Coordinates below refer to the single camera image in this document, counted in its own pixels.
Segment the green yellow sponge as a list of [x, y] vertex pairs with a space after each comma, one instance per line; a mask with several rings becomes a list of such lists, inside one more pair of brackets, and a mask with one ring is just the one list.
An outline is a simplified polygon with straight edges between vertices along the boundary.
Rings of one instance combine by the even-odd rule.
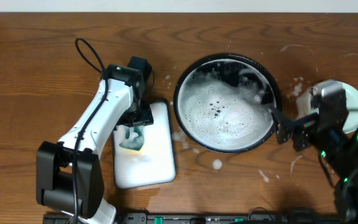
[[120, 126], [116, 135], [119, 146], [132, 151], [140, 151], [145, 142], [143, 126]]

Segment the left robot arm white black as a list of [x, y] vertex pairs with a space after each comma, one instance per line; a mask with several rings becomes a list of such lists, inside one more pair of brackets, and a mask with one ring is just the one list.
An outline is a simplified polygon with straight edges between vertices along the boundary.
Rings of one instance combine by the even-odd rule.
[[110, 64], [102, 72], [97, 94], [76, 124], [56, 143], [37, 150], [36, 201], [69, 214], [68, 223], [113, 223], [116, 208], [103, 197], [100, 157], [116, 126], [147, 126], [154, 119], [142, 102], [148, 62]]

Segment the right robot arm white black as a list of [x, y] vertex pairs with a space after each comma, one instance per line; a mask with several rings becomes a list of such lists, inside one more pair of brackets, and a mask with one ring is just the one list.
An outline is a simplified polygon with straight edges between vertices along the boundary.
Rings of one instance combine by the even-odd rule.
[[339, 177], [334, 186], [334, 202], [343, 223], [358, 223], [358, 128], [351, 136], [342, 127], [349, 113], [347, 108], [323, 108], [318, 113], [292, 120], [274, 106], [272, 112], [279, 144], [293, 141], [300, 152], [315, 147], [327, 177], [332, 169]]

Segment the mint plate with red stain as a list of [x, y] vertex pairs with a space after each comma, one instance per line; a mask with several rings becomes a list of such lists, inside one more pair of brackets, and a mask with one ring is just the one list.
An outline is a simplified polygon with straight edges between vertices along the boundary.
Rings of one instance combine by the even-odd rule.
[[[298, 119], [305, 117], [306, 115], [319, 113], [318, 108], [311, 107], [312, 89], [321, 88], [323, 90], [327, 89], [327, 92], [332, 89], [338, 89], [342, 87], [346, 92], [346, 106], [348, 109], [358, 109], [358, 90], [353, 86], [350, 86], [347, 83], [336, 81], [336, 80], [326, 80], [320, 82], [312, 87], [309, 87], [301, 96], [296, 99], [296, 106], [298, 110]], [[346, 122], [343, 126], [343, 131], [345, 134], [354, 132], [358, 128], [358, 111], [350, 111]]]

